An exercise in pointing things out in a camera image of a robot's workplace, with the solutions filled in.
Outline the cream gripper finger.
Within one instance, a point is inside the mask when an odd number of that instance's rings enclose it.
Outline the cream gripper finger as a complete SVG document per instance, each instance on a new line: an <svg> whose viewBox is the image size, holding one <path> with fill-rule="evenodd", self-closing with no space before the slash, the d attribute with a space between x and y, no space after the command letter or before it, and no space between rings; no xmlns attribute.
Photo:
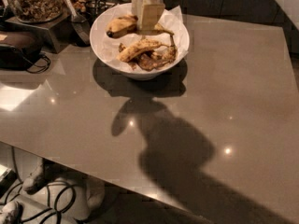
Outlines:
<svg viewBox="0 0 299 224"><path fill-rule="evenodd" d="M144 4L137 6L137 28L141 31L153 30L164 13L165 4Z"/></svg>
<svg viewBox="0 0 299 224"><path fill-rule="evenodd" d="M142 12L143 0L132 0L132 13L140 17Z"/></svg>

